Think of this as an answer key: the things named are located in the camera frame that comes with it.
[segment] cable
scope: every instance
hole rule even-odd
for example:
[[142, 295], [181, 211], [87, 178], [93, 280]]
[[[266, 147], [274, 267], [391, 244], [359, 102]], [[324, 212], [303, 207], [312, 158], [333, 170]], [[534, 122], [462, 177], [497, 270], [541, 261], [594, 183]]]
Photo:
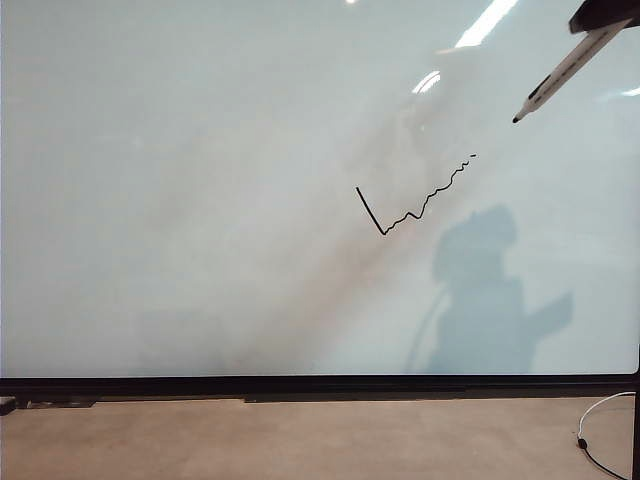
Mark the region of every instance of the cable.
[[589, 453], [588, 450], [588, 444], [587, 441], [582, 438], [582, 425], [584, 423], [584, 419], [587, 418], [587, 415], [589, 415], [589, 413], [591, 413], [591, 410], [593, 410], [594, 408], [596, 408], [598, 405], [606, 402], [607, 400], [611, 400], [612, 398], [616, 398], [616, 397], [622, 397], [625, 395], [635, 395], [636, 392], [621, 392], [621, 393], [616, 393], [615, 395], [611, 395], [610, 397], [607, 398], [603, 398], [602, 400], [594, 403], [593, 405], [591, 405], [586, 412], [584, 412], [584, 414], [582, 415], [582, 417], [580, 417], [580, 422], [578, 424], [579, 428], [578, 428], [578, 433], [576, 434], [576, 437], [578, 438], [578, 448], [580, 448], [581, 450], [584, 451], [585, 455], [587, 456], [587, 458], [589, 460], [591, 460], [595, 465], [597, 465], [599, 468], [601, 468], [603, 471], [607, 472], [609, 475], [611, 475], [612, 477], [615, 478], [619, 478], [620, 480], [628, 480], [627, 478], [623, 477], [622, 475], [617, 474], [616, 472], [614, 472], [613, 470], [610, 470], [609, 468], [605, 467], [604, 465], [602, 465], [600, 462], [598, 462], [595, 458], [593, 458], [593, 456], [591, 456], [591, 454]]

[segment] black stand leg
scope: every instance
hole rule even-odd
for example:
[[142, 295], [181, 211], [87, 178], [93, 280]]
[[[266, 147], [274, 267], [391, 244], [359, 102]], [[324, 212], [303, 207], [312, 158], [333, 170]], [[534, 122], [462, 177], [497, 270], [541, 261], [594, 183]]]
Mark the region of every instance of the black stand leg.
[[633, 471], [632, 480], [640, 480], [640, 390], [636, 387], [636, 402], [633, 412]]

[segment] white cable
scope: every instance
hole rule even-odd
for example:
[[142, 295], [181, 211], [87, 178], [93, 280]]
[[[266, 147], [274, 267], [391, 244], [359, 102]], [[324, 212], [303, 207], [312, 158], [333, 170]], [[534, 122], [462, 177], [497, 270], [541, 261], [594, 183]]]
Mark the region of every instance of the white cable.
[[584, 419], [587, 417], [587, 415], [589, 415], [589, 412], [591, 412], [591, 410], [593, 410], [594, 408], [596, 408], [598, 405], [600, 405], [601, 403], [606, 402], [607, 400], [611, 400], [612, 398], [616, 398], [616, 397], [622, 397], [623, 395], [635, 395], [636, 392], [621, 392], [621, 393], [616, 393], [615, 395], [611, 395], [610, 397], [607, 398], [603, 398], [602, 400], [600, 400], [599, 402], [594, 403], [593, 405], [591, 405], [586, 412], [584, 412], [584, 415], [582, 415], [582, 417], [580, 417], [580, 424], [579, 424], [579, 429], [578, 429], [578, 438], [582, 438], [582, 422], [584, 422]]

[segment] drawn line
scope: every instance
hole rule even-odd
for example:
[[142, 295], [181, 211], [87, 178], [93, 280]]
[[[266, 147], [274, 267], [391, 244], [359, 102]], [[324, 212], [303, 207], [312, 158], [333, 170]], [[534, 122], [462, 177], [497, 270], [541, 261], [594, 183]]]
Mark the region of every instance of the drawn line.
[[[477, 157], [477, 155], [475, 153], [473, 155], [469, 155], [469, 156], [471, 158]], [[386, 235], [397, 224], [399, 224], [401, 222], [404, 222], [409, 217], [413, 217], [416, 220], [420, 220], [422, 218], [422, 216], [424, 215], [424, 211], [427, 208], [427, 203], [429, 203], [429, 200], [431, 198], [435, 197], [438, 193], [445, 191], [447, 188], [449, 188], [451, 185], [453, 185], [453, 177], [455, 177], [458, 173], [463, 172], [464, 171], [464, 167], [466, 167], [467, 165], [469, 165], [469, 160], [467, 160], [466, 162], [462, 162], [462, 164], [460, 165], [460, 168], [455, 169], [454, 172], [451, 174], [451, 177], [449, 178], [449, 184], [447, 186], [436, 188], [433, 192], [431, 192], [429, 195], [427, 195], [427, 198], [425, 199], [424, 203], [422, 204], [422, 210], [420, 211], [420, 215], [416, 215], [411, 210], [409, 210], [407, 213], [404, 214], [404, 217], [402, 217], [399, 220], [396, 220], [395, 222], [393, 222], [391, 224], [390, 227], [388, 227], [386, 229], [383, 229], [380, 226], [380, 223], [378, 222], [378, 220], [376, 219], [376, 216], [373, 214], [373, 212], [369, 208], [369, 205], [367, 204], [367, 201], [364, 199], [364, 195], [362, 195], [362, 192], [360, 191], [359, 187], [356, 187], [356, 192], [358, 192], [358, 196], [360, 197], [360, 200], [362, 200], [362, 203], [364, 204], [364, 208], [367, 210], [367, 213], [369, 213], [369, 216], [371, 217], [371, 220], [373, 220], [373, 223], [375, 223], [376, 227], [378, 227], [378, 231], [382, 235]]]

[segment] black whiteboard frame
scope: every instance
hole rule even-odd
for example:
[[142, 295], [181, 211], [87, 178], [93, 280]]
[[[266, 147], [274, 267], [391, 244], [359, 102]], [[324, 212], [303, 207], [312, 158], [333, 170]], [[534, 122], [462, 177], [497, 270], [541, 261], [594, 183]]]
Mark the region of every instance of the black whiteboard frame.
[[209, 397], [255, 401], [588, 396], [638, 390], [632, 374], [274, 375], [219, 377], [2, 378], [0, 396]]

